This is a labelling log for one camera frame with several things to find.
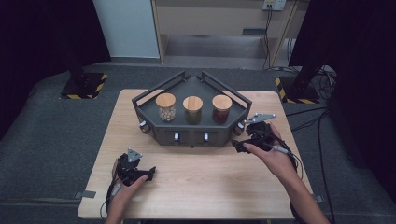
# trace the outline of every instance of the wooden lid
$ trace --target wooden lid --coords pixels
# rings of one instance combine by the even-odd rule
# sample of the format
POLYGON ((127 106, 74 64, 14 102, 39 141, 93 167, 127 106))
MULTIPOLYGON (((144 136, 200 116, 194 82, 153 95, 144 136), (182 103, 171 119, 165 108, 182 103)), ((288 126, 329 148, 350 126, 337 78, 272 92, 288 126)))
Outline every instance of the wooden lid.
POLYGON ((176 102, 176 97, 172 93, 162 93, 157 96, 155 103, 161 108, 167 108, 174 105, 176 102))
POLYGON ((201 98, 197 96, 189 96, 183 101, 183 106, 190 112, 196 112, 202 108, 202 105, 204 103, 202 102, 201 98))
POLYGON ((212 104, 217 110, 224 111, 230 109, 233 101, 226 95, 217 95, 213 97, 212 104))

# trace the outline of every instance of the jar with white contents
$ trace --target jar with white contents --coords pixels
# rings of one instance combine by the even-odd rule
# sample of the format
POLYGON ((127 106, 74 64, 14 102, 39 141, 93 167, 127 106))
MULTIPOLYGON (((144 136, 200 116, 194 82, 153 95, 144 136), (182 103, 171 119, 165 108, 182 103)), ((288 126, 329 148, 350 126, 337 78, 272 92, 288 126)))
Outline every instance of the jar with white contents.
POLYGON ((171 121, 176 117, 175 102, 176 97, 172 93, 166 92, 157 96, 155 103, 159 107, 161 120, 171 121))

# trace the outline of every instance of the wall socket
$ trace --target wall socket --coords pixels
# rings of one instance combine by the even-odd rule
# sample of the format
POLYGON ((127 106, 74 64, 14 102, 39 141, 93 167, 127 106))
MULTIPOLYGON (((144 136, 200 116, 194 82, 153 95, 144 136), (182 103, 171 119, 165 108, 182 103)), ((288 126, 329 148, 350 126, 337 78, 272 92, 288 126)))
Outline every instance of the wall socket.
POLYGON ((281 11, 285 7, 287 0, 264 0, 262 10, 269 10, 269 6, 273 11, 281 11))

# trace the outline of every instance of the wooden table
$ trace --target wooden table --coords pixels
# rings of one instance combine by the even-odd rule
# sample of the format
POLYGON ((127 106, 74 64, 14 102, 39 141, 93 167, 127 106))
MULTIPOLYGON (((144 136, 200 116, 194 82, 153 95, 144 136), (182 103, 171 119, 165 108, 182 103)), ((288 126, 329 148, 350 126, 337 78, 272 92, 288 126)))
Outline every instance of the wooden table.
MULTIPOLYGON (((136 193, 125 218, 293 218, 283 186, 254 155, 237 153, 231 143, 224 147, 165 147, 142 133, 132 99, 143 91, 120 92, 86 188, 96 195, 93 199, 82 199, 78 209, 80 217, 100 218, 114 161, 131 147, 143 154, 138 169, 156 166, 157 170, 153 180, 136 193)), ((253 102, 250 117, 254 113, 276 114, 276 118, 269 121, 299 156, 277 93, 240 93, 253 102)), ((237 140, 247 138, 246 133, 235 137, 237 140)), ((312 192, 306 174, 304 182, 312 192)))

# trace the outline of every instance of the jar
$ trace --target jar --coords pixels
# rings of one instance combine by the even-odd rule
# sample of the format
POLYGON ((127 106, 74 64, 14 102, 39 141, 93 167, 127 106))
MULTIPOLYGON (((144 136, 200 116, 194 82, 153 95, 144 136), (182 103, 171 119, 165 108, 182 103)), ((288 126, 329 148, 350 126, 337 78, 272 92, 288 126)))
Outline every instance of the jar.
POLYGON ((185 118, 189 124, 198 124, 202 118, 202 106, 203 102, 201 98, 197 96, 189 96, 183 101, 185 108, 185 118))
POLYGON ((217 95, 213 97, 213 112, 212 118, 218 124, 223 124, 227 121, 228 115, 230 114, 230 108, 233 105, 233 101, 226 95, 217 95))
POLYGON ((172 93, 161 93, 155 99, 155 103, 160 108, 159 115, 161 120, 171 121, 176 116, 175 110, 176 97, 172 93))

